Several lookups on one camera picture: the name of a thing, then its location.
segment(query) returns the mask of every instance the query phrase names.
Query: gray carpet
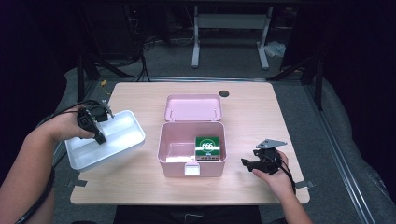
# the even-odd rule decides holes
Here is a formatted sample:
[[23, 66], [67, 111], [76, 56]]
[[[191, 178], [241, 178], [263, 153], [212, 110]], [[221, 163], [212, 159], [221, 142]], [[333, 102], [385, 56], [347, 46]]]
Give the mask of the gray carpet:
[[[178, 44], [157, 43], [146, 50], [148, 73], [152, 81], [205, 80], [205, 78], [234, 78], [235, 81], [264, 81], [278, 71], [280, 58], [269, 58], [270, 70], [263, 71], [255, 38], [228, 38], [219, 44], [211, 38], [201, 41], [201, 61], [198, 69], [191, 69], [192, 47]], [[120, 70], [129, 74], [140, 72], [141, 63], [135, 63]], [[131, 81], [119, 78], [102, 70], [102, 79], [107, 84], [102, 89], [99, 81], [86, 80], [87, 99], [103, 100], [109, 96], [116, 83]], [[76, 69], [65, 74], [67, 88], [59, 108], [72, 105], [77, 100]], [[316, 185], [309, 189], [311, 200], [304, 207], [315, 223], [396, 223], [396, 206], [381, 186], [377, 173], [361, 158], [359, 150], [351, 140], [351, 129], [342, 104], [325, 82], [323, 90], [323, 111], [317, 111], [312, 103], [310, 87], [301, 86], [295, 79], [298, 74], [274, 83], [284, 119], [293, 142], [298, 160], [306, 180]], [[345, 179], [334, 162], [332, 145], [324, 131], [320, 116], [329, 122], [338, 146], [360, 186], [361, 195], [370, 208], [372, 219], [364, 218], [356, 210], [356, 204], [346, 188]], [[98, 224], [112, 223], [115, 215], [113, 205], [74, 205], [70, 203], [73, 190], [69, 181], [78, 178], [78, 172], [70, 168], [67, 156], [56, 166], [56, 202], [54, 223], [67, 224], [77, 220], [91, 220]], [[282, 217], [279, 205], [261, 206], [263, 223]]]

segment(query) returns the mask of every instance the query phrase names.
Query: wooden table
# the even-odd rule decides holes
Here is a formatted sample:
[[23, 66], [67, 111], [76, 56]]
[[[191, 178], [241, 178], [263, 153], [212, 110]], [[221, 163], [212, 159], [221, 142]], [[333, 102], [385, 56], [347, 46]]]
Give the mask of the wooden table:
[[[166, 98], [176, 93], [219, 93], [227, 160], [221, 177], [165, 177], [157, 159]], [[113, 112], [131, 110], [146, 133], [145, 144], [81, 173], [75, 186], [78, 204], [266, 204], [279, 203], [267, 184], [249, 172], [241, 158], [257, 161], [255, 149], [265, 138], [286, 141], [278, 147], [289, 158], [295, 182], [304, 180], [274, 89], [265, 82], [119, 83], [109, 101]], [[307, 189], [297, 189], [301, 203]]]

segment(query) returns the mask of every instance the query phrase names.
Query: dark background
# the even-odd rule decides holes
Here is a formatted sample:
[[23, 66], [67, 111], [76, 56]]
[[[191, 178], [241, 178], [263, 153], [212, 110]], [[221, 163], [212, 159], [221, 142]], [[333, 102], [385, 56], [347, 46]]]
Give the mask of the dark background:
[[[100, 8], [89, 11], [90, 14], [76, 8], [57, 1], [2, 2], [1, 181], [15, 160], [24, 136], [56, 109], [64, 94], [64, 73], [77, 66], [82, 50], [116, 51], [117, 57], [125, 58], [134, 56], [132, 38], [125, 38], [118, 42], [124, 45], [115, 46], [108, 45], [114, 41], [106, 38], [106, 34], [92, 36], [87, 32], [87, 24], [80, 20], [80, 13], [104, 22], [103, 15], [94, 14]], [[156, 9], [140, 9], [139, 16], [147, 17], [147, 26], [166, 41], [166, 25], [161, 24], [165, 15]], [[353, 139], [361, 155], [379, 172], [396, 202], [393, 179], [396, 168], [394, 4], [391, 1], [359, 1], [345, 5], [343, 10], [347, 13], [337, 24], [337, 34], [324, 58], [324, 76], [332, 83], [349, 115]], [[124, 18], [109, 15], [111, 11], [105, 23], [109, 32], [118, 32], [120, 38], [131, 34], [125, 22], [125, 26], [111, 22]], [[325, 34], [323, 24], [330, 15], [327, 9], [299, 12], [284, 58], [285, 65], [298, 63], [315, 52]]]

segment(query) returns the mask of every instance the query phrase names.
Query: black strap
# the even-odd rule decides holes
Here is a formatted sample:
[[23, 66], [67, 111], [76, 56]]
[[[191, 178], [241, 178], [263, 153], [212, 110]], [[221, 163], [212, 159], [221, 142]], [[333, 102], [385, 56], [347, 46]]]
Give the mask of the black strap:
[[16, 224], [26, 223], [26, 221], [29, 220], [30, 217], [32, 217], [32, 215], [43, 204], [43, 202], [46, 201], [47, 197], [50, 194], [50, 191], [52, 190], [54, 179], [55, 179], [55, 170], [52, 167], [50, 171], [49, 181], [47, 183], [46, 188], [44, 189], [44, 192], [32, 205], [32, 207], [30, 207], [29, 210], [17, 222], [15, 222]]
[[[276, 161], [274, 161], [272, 158], [265, 156], [265, 158], [267, 158], [269, 161], [271, 161], [273, 164], [277, 164]], [[285, 168], [283, 168], [282, 165], [279, 166], [279, 169], [281, 169], [283, 172], [285, 172], [285, 174], [288, 176], [288, 178], [290, 179], [290, 183], [291, 183], [291, 188], [293, 189], [294, 194], [296, 194], [296, 183], [293, 180], [293, 176], [291, 175], [291, 171], [289, 169], [289, 166], [283, 161], [280, 160], [281, 163], [285, 164], [287, 170]]]

